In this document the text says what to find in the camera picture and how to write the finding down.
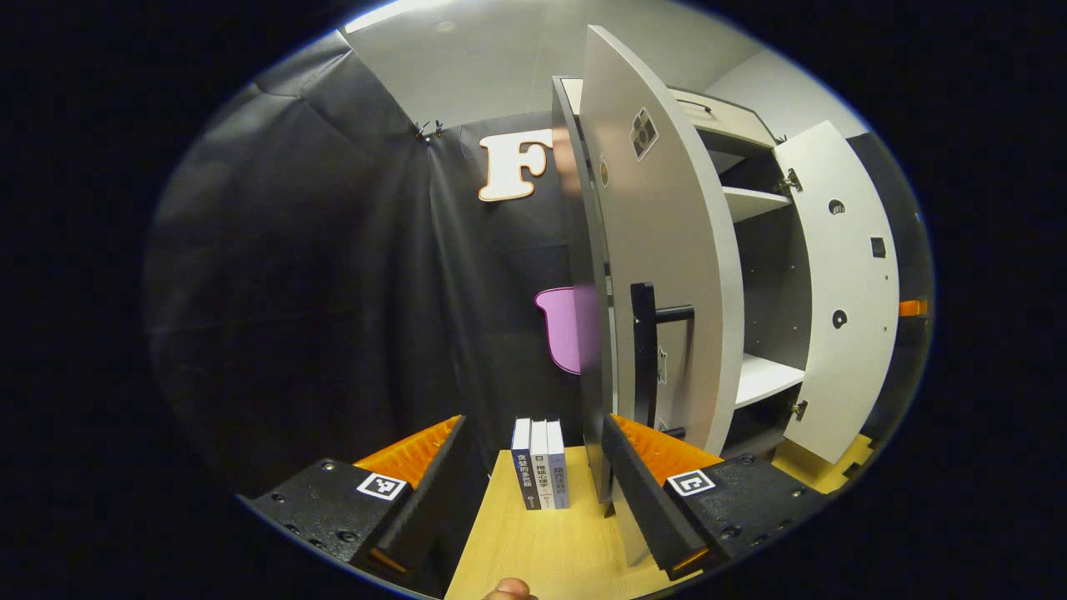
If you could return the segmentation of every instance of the open cabinet door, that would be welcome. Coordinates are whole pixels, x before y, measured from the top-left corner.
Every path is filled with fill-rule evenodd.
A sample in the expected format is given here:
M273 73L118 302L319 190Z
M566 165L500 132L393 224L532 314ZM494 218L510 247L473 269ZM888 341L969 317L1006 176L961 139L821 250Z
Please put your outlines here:
M586 43L582 129L609 256L618 412L648 415L641 406L635 415L631 301L631 286L648 283L657 309L694 307L691 320L656 328L667 358L659 374L666 381L653 383L655 413L718 455L737 395L745 306L733 220L715 167L674 95L595 26Z
M811 346L785 437L837 462L889 369L899 301L896 249L863 163L829 122L774 149L801 189L793 202L811 269Z

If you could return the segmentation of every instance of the wooden tabletop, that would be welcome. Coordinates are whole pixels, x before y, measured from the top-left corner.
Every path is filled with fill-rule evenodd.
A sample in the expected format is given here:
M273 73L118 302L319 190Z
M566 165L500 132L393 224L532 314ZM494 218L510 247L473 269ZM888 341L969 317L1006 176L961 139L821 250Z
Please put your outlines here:
M480 600L505 577L524 580L540 600L622 600L672 585L651 556L626 566L617 518L605 519L596 503L585 447L567 448L567 476L570 508L527 510L511 453L500 452L445 600Z

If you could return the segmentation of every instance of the sticker on door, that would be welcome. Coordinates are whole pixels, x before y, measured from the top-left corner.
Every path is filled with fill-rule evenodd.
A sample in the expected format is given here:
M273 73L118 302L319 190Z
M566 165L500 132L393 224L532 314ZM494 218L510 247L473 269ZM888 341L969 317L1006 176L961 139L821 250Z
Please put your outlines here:
M637 160L642 160L652 149L652 146L659 139L659 131L656 130L655 124L652 123L652 116L649 114L648 109L641 108L634 116L634 126L630 130L630 141L634 144L634 154L637 156Z

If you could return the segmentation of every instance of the human hand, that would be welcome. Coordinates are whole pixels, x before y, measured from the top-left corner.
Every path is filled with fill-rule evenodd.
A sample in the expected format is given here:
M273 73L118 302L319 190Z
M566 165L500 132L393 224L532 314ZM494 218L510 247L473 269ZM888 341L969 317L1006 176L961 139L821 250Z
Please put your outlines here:
M530 595L530 586L526 585L525 581L504 578L496 584L496 589L481 600L538 600L538 597Z

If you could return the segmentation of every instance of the white wall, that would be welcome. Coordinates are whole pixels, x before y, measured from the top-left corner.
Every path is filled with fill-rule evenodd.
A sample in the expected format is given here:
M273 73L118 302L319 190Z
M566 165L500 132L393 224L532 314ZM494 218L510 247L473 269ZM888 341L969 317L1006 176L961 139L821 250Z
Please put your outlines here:
M871 130L822 82L769 48L712 83L706 94L754 110L778 139L793 138L827 120L845 138Z
M665 0L451 0L346 38L413 121L453 127L552 110L552 76L582 76L587 23L686 90L762 48L711 13Z

